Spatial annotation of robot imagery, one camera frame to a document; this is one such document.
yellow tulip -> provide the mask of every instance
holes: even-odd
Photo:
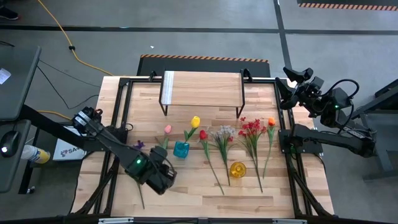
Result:
[[[194,116],[191,120],[192,128],[197,128],[200,125],[200,118],[198,116]]]

pink tulip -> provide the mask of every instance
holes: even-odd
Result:
[[[166,128],[164,128],[164,132],[166,134],[170,134],[170,132],[172,132],[172,126],[171,125],[167,125]]]

small wooden shelf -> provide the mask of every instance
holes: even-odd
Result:
[[[172,105],[219,106],[236,108],[239,118],[245,104],[243,73],[165,71],[159,103],[165,116]]]

yellow bottle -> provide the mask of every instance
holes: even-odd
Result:
[[[246,166],[242,162],[234,162],[231,165],[229,173],[233,177],[241,178],[246,174]]]

orange and black hazard stripe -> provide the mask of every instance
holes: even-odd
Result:
[[[398,1],[394,0],[297,0],[297,4],[320,9],[398,11]]]
[[[183,58],[183,59],[199,59],[199,60],[224,60],[224,61],[239,61],[239,62],[265,62],[266,59],[254,59],[254,58],[232,58],[232,57],[211,57],[211,56],[187,56],[187,55],[152,55],[145,54],[141,55],[141,58]]]

